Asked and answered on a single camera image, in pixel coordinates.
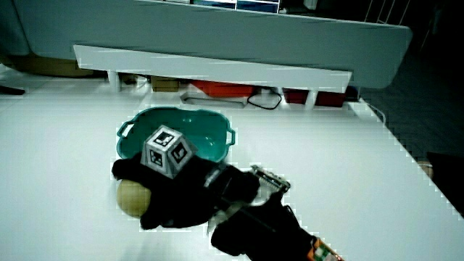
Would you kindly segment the person's right hand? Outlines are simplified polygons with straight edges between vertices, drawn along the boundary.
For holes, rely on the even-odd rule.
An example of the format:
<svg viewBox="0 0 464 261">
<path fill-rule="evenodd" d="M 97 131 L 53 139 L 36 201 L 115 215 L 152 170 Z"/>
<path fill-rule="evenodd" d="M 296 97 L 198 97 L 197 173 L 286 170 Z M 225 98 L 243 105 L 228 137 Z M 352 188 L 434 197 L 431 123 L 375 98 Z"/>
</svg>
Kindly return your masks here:
<svg viewBox="0 0 464 261">
<path fill-rule="evenodd" d="M 165 125 L 144 141 L 140 152 L 117 160 L 112 174 L 150 191 L 140 216 L 144 230 L 201 225 L 235 203 L 252 202 L 260 187 L 250 173 L 201 158 L 191 141 Z"/>
</svg>

